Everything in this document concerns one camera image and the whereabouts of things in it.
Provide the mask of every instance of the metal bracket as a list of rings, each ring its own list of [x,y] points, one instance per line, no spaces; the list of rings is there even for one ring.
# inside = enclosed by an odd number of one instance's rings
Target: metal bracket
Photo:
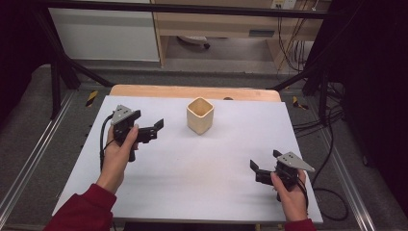
[[[309,164],[304,162],[302,159],[300,159],[298,156],[296,156],[292,152],[283,154],[282,156],[279,156],[276,159],[278,159],[280,163],[284,164],[287,167],[293,167],[293,168],[315,172],[314,167],[309,166]]]
[[[131,109],[117,105],[111,124],[114,126],[114,137],[116,141],[124,142],[127,134],[135,125],[135,120],[141,116],[140,110]],[[153,127],[139,128],[138,137],[135,142],[148,143],[157,139],[157,132],[165,126],[165,120],[161,119]]]

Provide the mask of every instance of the cabinet door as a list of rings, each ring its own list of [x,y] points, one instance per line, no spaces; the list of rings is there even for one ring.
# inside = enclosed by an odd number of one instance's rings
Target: cabinet door
[[[120,2],[149,3],[149,0]],[[72,59],[159,60],[152,13],[66,9],[50,12],[64,50]]]

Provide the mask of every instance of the red sleeve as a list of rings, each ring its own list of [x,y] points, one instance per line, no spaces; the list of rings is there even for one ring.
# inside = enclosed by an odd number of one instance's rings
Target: red sleeve
[[[285,231],[316,231],[315,225],[311,219],[304,219],[300,221],[288,222],[285,224]]]
[[[116,196],[92,184],[82,195],[72,195],[52,217],[44,231],[100,230],[111,228]]]

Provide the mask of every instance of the hand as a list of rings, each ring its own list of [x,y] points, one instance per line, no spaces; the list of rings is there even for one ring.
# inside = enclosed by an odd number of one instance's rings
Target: hand
[[[130,130],[125,142],[119,146],[114,139],[114,127],[111,126],[108,132],[108,143],[112,141],[105,150],[105,159],[102,167],[102,172],[96,185],[115,194],[119,186],[123,182],[124,171],[129,160],[130,150],[138,150],[138,144],[135,143],[138,137],[139,126],[135,126]]]
[[[299,179],[306,183],[306,174],[303,170],[298,171]],[[301,189],[295,185],[289,191],[286,190],[282,180],[276,173],[270,175],[274,188],[278,191],[282,202],[286,221],[299,221],[307,219],[306,199]]]

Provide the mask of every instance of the table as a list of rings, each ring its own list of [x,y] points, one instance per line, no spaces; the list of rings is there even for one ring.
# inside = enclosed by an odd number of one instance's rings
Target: table
[[[245,94],[252,101],[243,100]],[[186,107],[196,96],[206,97],[215,105],[213,127],[202,136],[197,136],[186,122]],[[220,100],[225,96],[240,100]],[[264,101],[255,101],[257,97]],[[116,219],[284,221],[276,192],[271,186],[256,183],[249,168],[252,159],[261,168],[272,170],[276,164],[273,149],[300,155],[286,106],[279,101],[278,93],[270,90],[115,86],[101,106],[55,212],[73,193],[84,192],[97,179],[100,127],[115,106],[122,104],[141,110],[137,120],[140,127],[151,126],[162,117],[165,127],[156,140],[140,144],[136,161],[126,168],[113,207]],[[314,222],[322,222],[309,182],[307,189],[309,216]]]

